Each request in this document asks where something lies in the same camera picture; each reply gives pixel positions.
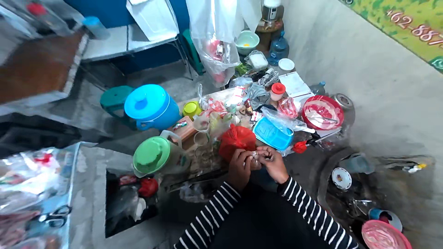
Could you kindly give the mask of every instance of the pink bowl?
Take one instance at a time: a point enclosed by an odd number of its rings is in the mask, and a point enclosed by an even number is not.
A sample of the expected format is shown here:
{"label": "pink bowl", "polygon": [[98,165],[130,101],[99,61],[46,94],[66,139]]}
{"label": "pink bowl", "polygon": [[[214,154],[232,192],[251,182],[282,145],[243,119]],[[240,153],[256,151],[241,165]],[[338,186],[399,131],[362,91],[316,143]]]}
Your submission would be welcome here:
{"label": "pink bowl", "polygon": [[[345,115],[341,106],[327,96],[316,95],[306,100],[302,108],[302,118],[309,128],[316,130],[333,130],[340,127]],[[321,117],[337,120],[335,123]]]}
{"label": "pink bowl", "polygon": [[361,234],[370,249],[412,249],[411,243],[399,230],[383,221],[365,222]]}

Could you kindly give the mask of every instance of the blue wall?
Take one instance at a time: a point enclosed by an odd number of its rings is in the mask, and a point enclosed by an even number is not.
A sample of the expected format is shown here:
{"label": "blue wall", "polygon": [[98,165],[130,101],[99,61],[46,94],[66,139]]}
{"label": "blue wall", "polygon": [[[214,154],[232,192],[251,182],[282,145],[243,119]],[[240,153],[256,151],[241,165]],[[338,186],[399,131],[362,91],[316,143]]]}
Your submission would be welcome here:
{"label": "blue wall", "polygon": [[[169,0],[175,12],[180,33],[189,28],[186,0]],[[83,16],[96,16],[107,28],[135,23],[126,9],[126,0],[65,0]],[[171,45],[162,45],[132,55],[111,59],[124,74],[157,67],[180,60],[180,54]]]}

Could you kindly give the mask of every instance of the person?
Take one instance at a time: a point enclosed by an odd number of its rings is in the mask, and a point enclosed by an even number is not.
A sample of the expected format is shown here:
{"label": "person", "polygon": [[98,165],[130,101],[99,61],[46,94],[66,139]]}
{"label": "person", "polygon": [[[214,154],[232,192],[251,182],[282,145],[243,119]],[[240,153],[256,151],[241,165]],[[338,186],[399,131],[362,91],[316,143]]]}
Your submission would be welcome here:
{"label": "person", "polygon": [[248,182],[253,152],[237,149],[227,181],[174,244],[175,249],[358,248],[340,224],[289,176],[280,153],[269,146],[256,151],[257,160],[278,183],[277,194],[256,194],[257,187],[247,188],[252,185]]}

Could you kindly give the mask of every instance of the hand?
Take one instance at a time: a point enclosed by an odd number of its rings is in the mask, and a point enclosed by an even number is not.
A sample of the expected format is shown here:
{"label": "hand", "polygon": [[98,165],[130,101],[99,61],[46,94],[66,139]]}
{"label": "hand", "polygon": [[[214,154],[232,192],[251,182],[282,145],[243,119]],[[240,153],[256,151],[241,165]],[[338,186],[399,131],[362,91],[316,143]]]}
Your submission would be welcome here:
{"label": "hand", "polygon": [[243,191],[251,175],[251,151],[236,149],[229,163],[228,183],[239,191]]}
{"label": "hand", "polygon": [[289,178],[286,167],[283,163],[283,157],[280,153],[269,146],[257,147],[257,160],[266,166],[269,175],[279,184],[283,184]]}

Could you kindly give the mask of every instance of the printed phone number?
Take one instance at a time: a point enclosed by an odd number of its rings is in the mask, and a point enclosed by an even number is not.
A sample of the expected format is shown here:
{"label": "printed phone number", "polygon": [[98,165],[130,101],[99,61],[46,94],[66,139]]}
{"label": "printed phone number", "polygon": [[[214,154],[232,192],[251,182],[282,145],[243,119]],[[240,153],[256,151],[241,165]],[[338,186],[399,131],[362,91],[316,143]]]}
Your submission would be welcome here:
{"label": "printed phone number", "polygon": [[387,16],[391,17],[391,22],[397,24],[402,29],[410,29],[413,36],[417,36],[422,42],[426,42],[429,46],[440,44],[443,48],[443,35],[440,32],[433,30],[431,27],[421,24],[416,28],[409,24],[414,20],[411,16],[403,15],[402,12],[394,12],[390,10],[386,12]]}

